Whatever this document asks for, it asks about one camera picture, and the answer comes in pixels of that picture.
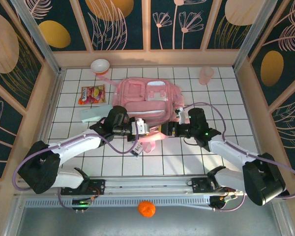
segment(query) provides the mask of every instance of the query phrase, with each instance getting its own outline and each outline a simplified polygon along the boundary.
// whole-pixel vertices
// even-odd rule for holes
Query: yellow circle
[[[261,63],[261,81],[270,87],[280,79],[284,67],[284,59],[277,51],[268,52]]]
[[[236,26],[247,26],[254,23],[264,0],[227,0],[225,17]]]
[[[44,21],[38,27],[50,46],[65,48],[71,43],[69,32],[56,21]]]
[[[19,41],[10,23],[0,15],[0,73],[9,73],[19,58]]]
[[[113,13],[113,7],[111,2],[123,13],[126,18],[132,11],[134,2],[133,0],[85,0],[90,11],[99,19],[104,21],[116,21],[119,19],[115,13]]]

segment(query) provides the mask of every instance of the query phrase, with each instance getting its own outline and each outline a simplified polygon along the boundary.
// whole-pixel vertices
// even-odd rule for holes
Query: black bracket
[[[104,179],[90,179],[88,186],[84,191],[79,188],[63,188],[61,195],[67,196],[79,196],[79,195],[104,195],[105,191],[105,180]]]

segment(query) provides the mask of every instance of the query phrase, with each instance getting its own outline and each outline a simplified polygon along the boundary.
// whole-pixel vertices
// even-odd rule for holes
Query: plastic cup
[[[214,70],[211,67],[209,66],[202,67],[200,70],[199,83],[201,85],[207,85],[210,82],[213,75],[214,75]]]

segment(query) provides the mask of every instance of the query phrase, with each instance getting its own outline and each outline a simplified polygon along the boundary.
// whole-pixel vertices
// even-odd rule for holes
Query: gray floor
[[[229,202],[229,207],[238,204]],[[75,214],[62,208],[27,208],[18,236],[278,236],[272,206],[247,199],[234,212],[182,206],[157,207],[152,218],[136,207],[92,208]]]

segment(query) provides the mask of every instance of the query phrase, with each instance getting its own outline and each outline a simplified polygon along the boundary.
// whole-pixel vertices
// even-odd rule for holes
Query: floral wall panel
[[[258,38],[257,38],[257,40],[256,40],[255,43],[252,45],[252,48],[250,49],[250,51],[249,51],[249,53],[248,53],[248,56],[249,56],[249,57],[251,56],[251,54],[252,54],[253,51],[255,50],[257,44],[259,43],[259,40],[260,40],[261,37],[263,36],[263,34],[264,34],[265,30],[267,29],[267,27],[269,26],[269,24],[270,24],[272,18],[273,18],[274,15],[276,14],[276,11],[277,11],[277,9],[279,8],[279,6],[281,5],[282,1],[283,1],[283,0],[278,0],[278,1],[277,1],[274,10],[272,11],[271,15],[269,16],[268,20],[266,21],[266,23],[265,23],[263,29],[261,30],[261,32],[260,32],[260,34],[259,34],[259,36],[258,36]]]
[[[27,106],[41,63],[0,5],[0,85]]]
[[[52,51],[86,50],[69,0],[24,0],[24,3]]]
[[[93,49],[143,49],[141,0],[79,0]]]
[[[272,113],[290,164],[295,169],[295,92]]]
[[[295,0],[284,10],[252,65],[268,105],[295,80]]]
[[[19,130],[22,115],[0,97],[0,178]]]
[[[264,0],[222,0],[208,49],[239,49]]]
[[[151,49],[199,49],[212,0],[151,0]]]

